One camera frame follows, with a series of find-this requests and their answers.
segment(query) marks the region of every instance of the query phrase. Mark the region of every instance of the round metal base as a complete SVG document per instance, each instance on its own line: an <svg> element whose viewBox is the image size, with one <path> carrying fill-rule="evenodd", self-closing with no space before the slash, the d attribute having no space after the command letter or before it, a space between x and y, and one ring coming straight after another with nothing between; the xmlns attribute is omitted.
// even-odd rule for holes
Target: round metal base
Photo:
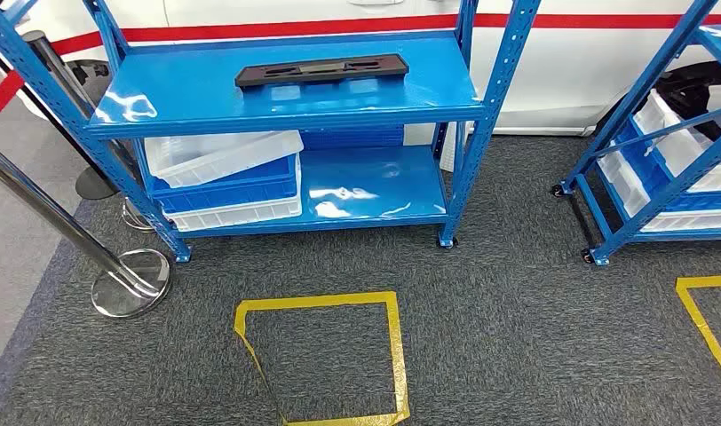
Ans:
<svg viewBox="0 0 721 426"><path fill-rule="evenodd" d="M88 167L75 180L75 191L85 200L103 200L115 195L117 188L99 177L94 169Z"/></svg>
<svg viewBox="0 0 721 426"><path fill-rule="evenodd" d="M112 318L129 318L149 311L167 293L170 263L162 253L148 248L129 251L118 258L144 281L127 283L140 296L128 291L116 277L103 272L91 288L91 302L99 313ZM149 292L152 288L156 296L146 296L139 291Z"/></svg>
<svg viewBox="0 0 721 426"><path fill-rule="evenodd" d="M147 220L141 215L141 213L133 206L128 197L125 197L123 201L123 222L137 231L143 233L152 233L154 228L148 224Z"/></svg>

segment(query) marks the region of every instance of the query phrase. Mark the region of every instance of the yellow tape square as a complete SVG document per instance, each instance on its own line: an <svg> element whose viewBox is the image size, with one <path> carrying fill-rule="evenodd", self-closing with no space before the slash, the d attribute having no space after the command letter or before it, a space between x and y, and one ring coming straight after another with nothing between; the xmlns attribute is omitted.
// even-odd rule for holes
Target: yellow tape square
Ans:
<svg viewBox="0 0 721 426"><path fill-rule="evenodd" d="M718 364L721 366L721 345L718 344L718 340L713 335L713 332L711 332L708 323L706 323L706 319L703 318L693 297L690 296L690 292L687 291L690 288L709 287L721 287L721 276L677 278L677 294L679 295L679 299L682 300L682 304L685 306L685 309L687 309L687 313L690 314L690 318L693 319L695 326L701 331L711 353L713 353L714 358L716 358Z"/></svg>
<svg viewBox="0 0 721 426"><path fill-rule="evenodd" d="M397 306L397 295L393 291L374 293L353 293L333 296L289 297L282 299L243 300L235 310L235 333L246 343L251 356L261 372L256 353L245 338L245 315L249 311L274 311L279 309L320 308L340 306L343 304L384 304L389 326L390 349L392 351L392 375L394 377L394 400L396 413L365 415L341 419L314 420L305 422L288 422L299 426L390 426L402 422L410 416L408 407L408 379L405 376L405 359L402 355L402 333L400 331L400 311Z"/></svg>

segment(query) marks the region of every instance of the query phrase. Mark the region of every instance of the carpet floor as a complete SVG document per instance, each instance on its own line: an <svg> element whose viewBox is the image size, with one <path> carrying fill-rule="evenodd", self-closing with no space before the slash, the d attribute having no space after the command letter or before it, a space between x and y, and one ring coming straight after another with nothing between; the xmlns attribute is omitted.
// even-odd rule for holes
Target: carpet floor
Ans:
<svg viewBox="0 0 721 426"><path fill-rule="evenodd" d="M0 424L279 424L233 333L242 299L397 292L406 425L721 425L721 368L675 293L721 274L721 241L632 245L585 264L548 188L577 138L495 138L458 231L436 227L193 240L170 293L99 316L99 270L62 242L0 360ZM151 247L119 198L76 216L115 252ZM693 291L721 342L721 289ZM394 411L382 305L255 312L247 329L291 421Z"/></svg>

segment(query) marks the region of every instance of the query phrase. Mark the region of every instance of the chrome stanchion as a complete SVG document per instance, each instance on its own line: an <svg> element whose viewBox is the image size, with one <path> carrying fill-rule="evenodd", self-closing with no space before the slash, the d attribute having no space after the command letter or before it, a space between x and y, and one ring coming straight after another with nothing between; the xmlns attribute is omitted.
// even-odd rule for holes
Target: chrome stanchion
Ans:
<svg viewBox="0 0 721 426"><path fill-rule="evenodd" d="M90 118L94 114L96 104L83 89L83 86L75 79L62 58L53 50L44 32L29 31L22 38L47 66L55 81L62 87L62 90L73 101L75 106L81 110L83 116L87 119ZM138 166L131 153L116 140L111 140L110 143L118 158L125 164L125 167L133 176L138 178ZM112 185L112 182L109 182L103 174L97 173L94 168L88 168L81 173L81 176L75 182L75 191L86 200L101 200L117 193L117 189Z"/></svg>
<svg viewBox="0 0 721 426"><path fill-rule="evenodd" d="M170 286L170 263L162 253L143 248L116 257L1 153L0 181L104 269L91 289L91 301L99 313L131 317L164 297Z"/></svg>
<svg viewBox="0 0 721 426"><path fill-rule="evenodd" d="M148 224L146 218L133 206L131 200L128 200L128 197L125 197L125 201L123 202L123 222L125 222L127 226L143 233L153 233L155 231L154 228Z"/></svg>

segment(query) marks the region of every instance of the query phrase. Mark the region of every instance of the red barrier rope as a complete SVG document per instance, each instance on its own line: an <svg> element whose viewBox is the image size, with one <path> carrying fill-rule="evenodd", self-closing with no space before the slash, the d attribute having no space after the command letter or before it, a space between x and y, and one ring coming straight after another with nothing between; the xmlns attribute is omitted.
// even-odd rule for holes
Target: red barrier rope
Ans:
<svg viewBox="0 0 721 426"><path fill-rule="evenodd" d="M15 71L9 72L0 82L0 112L15 96L15 93L23 87L23 79Z"/></svg>

